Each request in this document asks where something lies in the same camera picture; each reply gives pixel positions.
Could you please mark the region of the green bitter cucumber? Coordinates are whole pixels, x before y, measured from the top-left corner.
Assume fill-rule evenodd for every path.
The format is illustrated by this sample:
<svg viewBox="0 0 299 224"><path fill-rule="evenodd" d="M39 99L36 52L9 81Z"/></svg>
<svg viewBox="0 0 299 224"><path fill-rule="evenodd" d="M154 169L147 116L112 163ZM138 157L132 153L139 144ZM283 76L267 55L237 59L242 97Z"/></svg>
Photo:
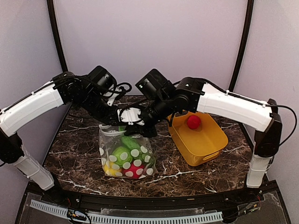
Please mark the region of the green bitter cucumber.
<svg viewBox="0 0 299 224"><path fill-rule="evenodd" d="M121 141L130 150L140 149L140 145L134 138L131 138L129 136L122 136Z"/></svg>

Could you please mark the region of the red apple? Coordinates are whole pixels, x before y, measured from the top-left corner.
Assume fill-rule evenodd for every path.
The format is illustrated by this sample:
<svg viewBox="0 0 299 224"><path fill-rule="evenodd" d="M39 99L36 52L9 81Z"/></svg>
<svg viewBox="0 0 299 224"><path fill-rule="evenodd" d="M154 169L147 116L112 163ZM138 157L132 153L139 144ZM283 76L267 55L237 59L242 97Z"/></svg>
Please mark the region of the red apple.
<svg viewBox="0 0 299 224"><path fill-rule="evenodd" d="M190 129L195 130L201 125L201 119L196 115L191 115L186 123Z"/></svg>

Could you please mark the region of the polka dot zip bag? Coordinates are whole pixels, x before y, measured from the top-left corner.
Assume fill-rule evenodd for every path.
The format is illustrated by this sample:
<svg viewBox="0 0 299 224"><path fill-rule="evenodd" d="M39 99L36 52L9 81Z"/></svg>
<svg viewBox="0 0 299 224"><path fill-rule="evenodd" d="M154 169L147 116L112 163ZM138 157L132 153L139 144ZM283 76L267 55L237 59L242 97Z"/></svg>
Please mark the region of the polka dot zip bag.
<svg viewBox="0 0 299 224"><path fill-rule="evenodd" d="M126 136L123 126L99 125L99 153L106 176L142 179L157 171L150 140Z"/></svg>

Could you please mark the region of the green apple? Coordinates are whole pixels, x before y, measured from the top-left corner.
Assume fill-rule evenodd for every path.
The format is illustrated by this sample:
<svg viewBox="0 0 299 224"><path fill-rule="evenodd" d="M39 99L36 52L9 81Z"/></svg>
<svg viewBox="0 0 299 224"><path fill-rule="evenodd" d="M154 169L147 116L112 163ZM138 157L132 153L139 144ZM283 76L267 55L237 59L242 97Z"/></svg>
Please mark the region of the green apple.
<svg viewBox="0 0 299 224"><path fill-rule="evenodd" d="M115 164L119 165L120 167L122 167L126 162L131 163L133 160L130 150L127 147L117 147L113 151L112 155L116 157Z"/></svg>

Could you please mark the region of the yellow lemon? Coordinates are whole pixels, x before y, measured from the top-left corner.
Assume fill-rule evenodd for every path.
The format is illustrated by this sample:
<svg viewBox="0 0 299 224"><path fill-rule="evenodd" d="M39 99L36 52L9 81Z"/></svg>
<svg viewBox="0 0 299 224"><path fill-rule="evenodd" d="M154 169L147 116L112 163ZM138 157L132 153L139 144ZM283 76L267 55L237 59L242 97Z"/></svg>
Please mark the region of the yellow lemon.
<svg viewBox="0 0 299 224"><path fill-rule="evenodd" d="M119 165L111 161L106 161L103 170L107 176L122 177L122 169Z"/></svg>

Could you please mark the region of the red tomato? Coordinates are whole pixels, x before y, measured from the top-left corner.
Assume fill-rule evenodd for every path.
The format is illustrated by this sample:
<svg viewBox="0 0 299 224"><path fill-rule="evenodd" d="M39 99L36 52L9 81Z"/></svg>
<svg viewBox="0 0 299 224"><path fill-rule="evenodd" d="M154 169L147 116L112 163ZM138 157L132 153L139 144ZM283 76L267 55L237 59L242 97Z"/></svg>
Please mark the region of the red tomato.
<svg viewBox="0 0 299 224"><path fill-rule="evenodd" d="M139 179L143 174L145 166L142 164L140 166L135 166L133 163L130 168L123 169L122 174L125 178Z"/></svg>

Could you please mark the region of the green pear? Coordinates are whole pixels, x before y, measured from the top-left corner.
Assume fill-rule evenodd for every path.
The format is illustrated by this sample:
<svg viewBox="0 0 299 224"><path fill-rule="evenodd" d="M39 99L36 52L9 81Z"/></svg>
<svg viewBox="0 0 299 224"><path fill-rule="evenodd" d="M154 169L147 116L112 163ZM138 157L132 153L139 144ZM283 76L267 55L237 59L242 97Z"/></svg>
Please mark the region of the green pear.
<svg viewBox="0 0 299 224"><path fill-rule="evenodd" d="M119 126L118 131L126 131L126 126Z"/></svg>

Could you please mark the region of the green grape bunch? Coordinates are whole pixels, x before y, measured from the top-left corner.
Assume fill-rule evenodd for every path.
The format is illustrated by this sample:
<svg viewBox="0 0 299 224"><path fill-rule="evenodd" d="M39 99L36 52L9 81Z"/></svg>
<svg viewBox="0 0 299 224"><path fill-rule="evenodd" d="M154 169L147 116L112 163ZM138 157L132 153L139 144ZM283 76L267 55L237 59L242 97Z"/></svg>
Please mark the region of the green grape bunch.
<svg viewBox="0 0 299 224"><path fill-rule="evenodd" d="M152 154L152 152L150 152L150 151L148 151L146 153L141 153L140 159L142 161L142 164L146 168L152 168L153 166L155 166L156 159L155 159L154 155Z"/></svg>

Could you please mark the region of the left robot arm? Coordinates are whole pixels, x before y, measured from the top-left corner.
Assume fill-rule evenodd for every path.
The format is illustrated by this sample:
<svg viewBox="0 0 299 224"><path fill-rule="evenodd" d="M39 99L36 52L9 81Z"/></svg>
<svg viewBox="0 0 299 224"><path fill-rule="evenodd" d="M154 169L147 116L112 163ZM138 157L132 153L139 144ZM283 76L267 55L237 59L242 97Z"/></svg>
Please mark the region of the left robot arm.
<svg viewBox="0 0 299 224"><path fill-rule="evenodd" d="M0 159L12 164L33 180L55 203L63 203L66 193L56 186L53 175L25 149L18 130L44 113L68 103L88 111L103 121L112 109L107 100L116 94L116 79L97 66L83 76L64 72L39 89L0 112Z"/></svg>

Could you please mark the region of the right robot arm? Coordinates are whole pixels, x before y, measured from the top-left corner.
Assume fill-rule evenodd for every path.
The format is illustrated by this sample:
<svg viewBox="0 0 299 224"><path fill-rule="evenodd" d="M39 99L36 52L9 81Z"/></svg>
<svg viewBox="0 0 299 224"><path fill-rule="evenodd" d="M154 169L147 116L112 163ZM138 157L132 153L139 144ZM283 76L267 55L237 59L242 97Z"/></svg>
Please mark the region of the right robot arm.
<svg viewBox="0 0 299 224"><path fill-rule="evenodd" d="M134 125L134 132L147 137L153 136L148 131L155 124L182 111L211 113L254 128L254 151L246 186L239 191L238 198L247 203L256 196L256 188L261 186L281 140L282 121L275 100L247 98L204 78L185 77L173 84L157 69L152 69L136 87L152 103L144 109L130 106L119 113L119 120Z"/></svg>

